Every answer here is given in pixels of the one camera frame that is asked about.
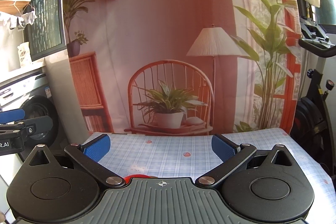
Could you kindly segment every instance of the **ribbed rubber surface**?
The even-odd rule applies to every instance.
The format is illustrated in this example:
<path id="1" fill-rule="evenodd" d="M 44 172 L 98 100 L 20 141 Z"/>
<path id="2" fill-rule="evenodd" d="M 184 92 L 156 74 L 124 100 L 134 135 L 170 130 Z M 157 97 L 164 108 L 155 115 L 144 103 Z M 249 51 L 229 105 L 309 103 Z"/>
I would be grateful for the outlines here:
<path id="1" fill-rule="evenodd" d="M 105 192 L 91 212 L 68 224 L 252 223 L 234 215 L 216 191 L 200 189 L 189 178 L 180 178 L 133 179 L 125 188 Z M 29 222 L 21 220 L 17 224 Z"/>

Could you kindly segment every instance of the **crosshair marking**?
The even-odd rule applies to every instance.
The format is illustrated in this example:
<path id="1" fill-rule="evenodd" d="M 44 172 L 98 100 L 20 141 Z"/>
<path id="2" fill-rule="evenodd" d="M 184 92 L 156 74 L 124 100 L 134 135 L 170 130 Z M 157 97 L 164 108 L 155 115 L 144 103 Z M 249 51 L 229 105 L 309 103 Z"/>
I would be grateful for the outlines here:
<path id="1" fill-rule="evenodd" d="M 169 184 L 169 183 L 167 183 L 167 182 L 165 182 L 165 181 L 160 181 L 159 183 L 157 183 L 158 185 L 160 185 L 160 186 L 166 186 L 167 184 Z"/>

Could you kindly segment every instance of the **small plant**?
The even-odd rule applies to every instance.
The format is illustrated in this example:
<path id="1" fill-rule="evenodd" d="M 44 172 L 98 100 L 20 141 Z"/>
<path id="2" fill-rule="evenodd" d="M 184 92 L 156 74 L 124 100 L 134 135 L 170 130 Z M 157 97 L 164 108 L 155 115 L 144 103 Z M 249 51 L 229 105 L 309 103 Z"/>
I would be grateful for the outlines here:
<path id="1" fill-rule="evenodd" d="M 140 110 L 145 109 L 144 115 L 151 113 L 172 114 L 187 110 L 194 110 L 195 106 L 206 106 L 207 104 L 198 101 L 198 97 L 192 95 L 190 89 L 175 89 L 167 86 L 159 80 L 161 91 L 144 89 L 145 96 L 149 99 L 146 102 L 134 104 L 141 106 Z"/>
<path id="2" fill-rule="evenodd" d="M 75 40 L 79 40 L 78 37 L 76 39 L 74 39 L 73 41 L 71 40 L 70 32 L 69 32 L 70 31 L 70 25 L 71 25 L 71 21 L 73 20 L 73 18 L 76 15 L 76 13 L 78 13 L 79 11 L 84 11 L 86 13 L 89 12 L 89 9 L 86 6 L 83 6 L 84 3 L 88 3 L 88 2 L 95 2 L 95 0 L 63 0 L 64 26 L 65 26 L 65 29 L 67 30 L 69 43 L 74 42 Z"/>
<path id="3" fill-rule="evenodd" d="M 75 32 L 75 36 L 76 39 L 74 41 L 78 41 L 80 45 L 86 44 L 86 42 L 88 42 L 88 39 L 82 31 Z"/>

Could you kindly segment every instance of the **blue gripper pad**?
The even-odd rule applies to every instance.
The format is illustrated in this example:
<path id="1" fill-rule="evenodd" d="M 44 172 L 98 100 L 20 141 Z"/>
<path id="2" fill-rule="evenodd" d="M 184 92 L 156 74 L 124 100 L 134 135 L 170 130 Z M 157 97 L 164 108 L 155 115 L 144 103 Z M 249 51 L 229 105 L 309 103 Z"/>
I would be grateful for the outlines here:
<path id="1" fill-rule="evenodd" d="M 0 112 L 0 123 L 6 124 L 9 122 L 14 122 L 18 120 L 22 120 L 25 117 L 25 111 L 22 108 L 1 111 Z"/>
<path id="2" fill-rule="evenodd" d="M 83 153 L 95 162 L 100 161 L 110 150 L 110 138 L 108 135 L 104 135 L 105 136 L 103 136 L 100 140 L 84 148 Z"/>
<path id="3" fill-rule="evenodd" d="M 240 147 L 221 135 L 213 135 L 211 139 L 211 148 L 212 151 L 225 162 L 236 155 Z"/>

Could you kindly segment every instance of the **wooden cabinet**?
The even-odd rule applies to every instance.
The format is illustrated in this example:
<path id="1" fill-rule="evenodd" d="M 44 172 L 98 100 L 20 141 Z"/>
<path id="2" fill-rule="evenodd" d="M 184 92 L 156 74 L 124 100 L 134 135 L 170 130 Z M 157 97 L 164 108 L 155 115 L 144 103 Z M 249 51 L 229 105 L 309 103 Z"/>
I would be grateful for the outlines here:
<path id="1" fill-rule="evenodd" d="M 95 52 L 69 58 L 80 108 L 90 132 L 113 132 Z"/>

